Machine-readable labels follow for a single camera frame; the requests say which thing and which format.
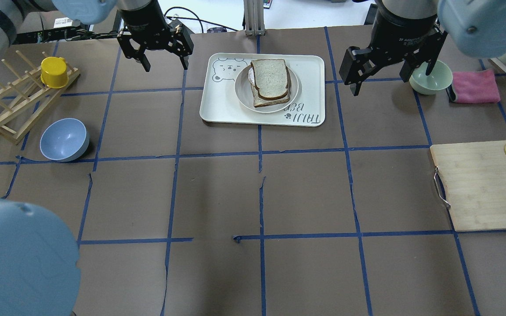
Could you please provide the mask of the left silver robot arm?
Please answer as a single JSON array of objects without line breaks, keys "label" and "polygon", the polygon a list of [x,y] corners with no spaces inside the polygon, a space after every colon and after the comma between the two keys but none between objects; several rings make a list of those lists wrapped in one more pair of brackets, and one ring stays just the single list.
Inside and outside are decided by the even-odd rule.
[{"label": "left silver robot arm", "polygon": [[[0,59],[30,12],[58,10],[91,25],[117,9],[128,28],[118,41],[146,71],[147,50],[176,54],[183,68],[194,44],[185,25],[167,23],[156,0],[0,0]],[[68,227],[43,207],[0,198],[0,316],[72,316],[79,250]]]}]

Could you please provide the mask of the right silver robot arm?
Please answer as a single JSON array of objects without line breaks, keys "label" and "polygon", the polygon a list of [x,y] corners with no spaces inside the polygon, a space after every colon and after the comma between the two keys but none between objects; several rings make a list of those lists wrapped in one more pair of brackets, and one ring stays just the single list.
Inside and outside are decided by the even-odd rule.
[{"label": "right silver robot arm", "polygon": [[350,46],[339,74],[354,96],[382,68],[402,63],[399,76],[410,80],[427,64],[430,76],[448,36],[466,56],[506,54],[506,0],[378,0],[371,40]]}]

